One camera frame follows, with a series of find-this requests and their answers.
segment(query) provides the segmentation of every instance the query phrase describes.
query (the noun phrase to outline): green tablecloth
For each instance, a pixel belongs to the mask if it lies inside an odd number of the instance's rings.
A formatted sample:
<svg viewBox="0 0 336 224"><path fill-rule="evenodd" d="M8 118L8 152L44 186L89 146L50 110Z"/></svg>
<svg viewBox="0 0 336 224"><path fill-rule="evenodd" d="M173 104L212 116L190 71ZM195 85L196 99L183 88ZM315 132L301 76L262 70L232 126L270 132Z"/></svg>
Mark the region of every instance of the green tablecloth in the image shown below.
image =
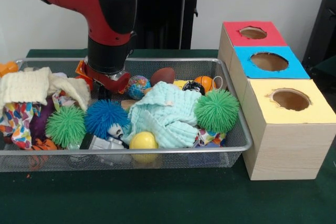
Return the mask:
<svg viewBox="0 0 336 224"><path fill-rule="evenodd" d="M29 57L83 57L32 50ZM135 57L216 57L216 50L138 50ZM0 223L335 223L336 151L316 180L251 182L231 169L0 174Z"/></svg>

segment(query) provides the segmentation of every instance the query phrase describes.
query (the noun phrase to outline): yellow box top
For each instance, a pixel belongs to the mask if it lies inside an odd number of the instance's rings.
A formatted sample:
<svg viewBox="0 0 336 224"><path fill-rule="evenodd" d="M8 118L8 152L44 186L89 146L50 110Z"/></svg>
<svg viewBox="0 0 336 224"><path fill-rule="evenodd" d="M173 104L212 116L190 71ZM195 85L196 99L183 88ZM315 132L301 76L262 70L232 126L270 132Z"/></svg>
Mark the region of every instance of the yellow box top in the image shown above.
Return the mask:
<svg viewBox="0 0 336 224"><path fill-rule="evenodd" d="M336 123L336 114L313 80L249 79L249 83L268 124Z"/></svg>

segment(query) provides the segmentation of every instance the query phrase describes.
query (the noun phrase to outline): light blue towel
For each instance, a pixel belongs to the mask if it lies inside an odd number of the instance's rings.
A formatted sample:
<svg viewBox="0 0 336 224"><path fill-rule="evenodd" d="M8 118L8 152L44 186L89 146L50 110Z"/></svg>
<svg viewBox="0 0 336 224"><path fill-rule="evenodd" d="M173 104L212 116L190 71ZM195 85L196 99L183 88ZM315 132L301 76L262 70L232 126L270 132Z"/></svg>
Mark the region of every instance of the light blue towel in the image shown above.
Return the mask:
<svg viewBox="0 0 336 224"><path fill-rule="evenodd" d="M131 126L122 140L129 144L135 134L149 131L159 148L192 147L198 133L194 107L200 97L197 91L159 82L130 108Z"/></svg>

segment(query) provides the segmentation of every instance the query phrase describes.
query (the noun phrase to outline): green spiky ball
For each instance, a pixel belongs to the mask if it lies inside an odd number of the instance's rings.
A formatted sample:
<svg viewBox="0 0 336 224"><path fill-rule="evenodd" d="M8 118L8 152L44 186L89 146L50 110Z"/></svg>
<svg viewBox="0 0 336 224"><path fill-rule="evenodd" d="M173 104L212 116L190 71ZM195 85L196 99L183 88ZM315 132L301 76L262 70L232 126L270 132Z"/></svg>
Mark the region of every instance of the green spiky ball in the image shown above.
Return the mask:
<svg viewBox="0 0 336 224"><path fill-rule="evenodd" d="M226 90L207 92L195 105L198 125L212 132L227 133L235 126L239 111L238 100Z"/></svg>
<svg viewBox="0 0 336 224"><path fill-rule="evenodd" d="M84 111L76 106L62 106L48 118L46 135L63 148L80 144L86 133L84 115Z"/></svg>

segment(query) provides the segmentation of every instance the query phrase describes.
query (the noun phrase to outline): yellow toy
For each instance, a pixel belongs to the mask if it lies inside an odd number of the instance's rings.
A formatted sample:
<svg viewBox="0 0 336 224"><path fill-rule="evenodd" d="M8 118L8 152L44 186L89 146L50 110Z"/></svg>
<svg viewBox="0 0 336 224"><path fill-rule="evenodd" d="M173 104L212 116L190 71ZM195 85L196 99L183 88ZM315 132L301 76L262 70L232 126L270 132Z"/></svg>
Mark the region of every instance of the yellow toy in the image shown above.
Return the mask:
<svg viewBox="0 0 336 224"><path fill-rule="evenodd" d="M188 81L175 80L173 84L174 84L175 86L178 86L178 88L182 90L182 88L184 87L184 85L185 85L187 82L188 82Z"/></svg>
<svg viewBox="0 0 336 224"><path fill-rule="evenodd" d="M151 132L140 132L136 134L130 142L130 149L157 149L159 148L155 141L155 136ZM132 154L134 160L142 164L153 162L157 154Z"/></svg>

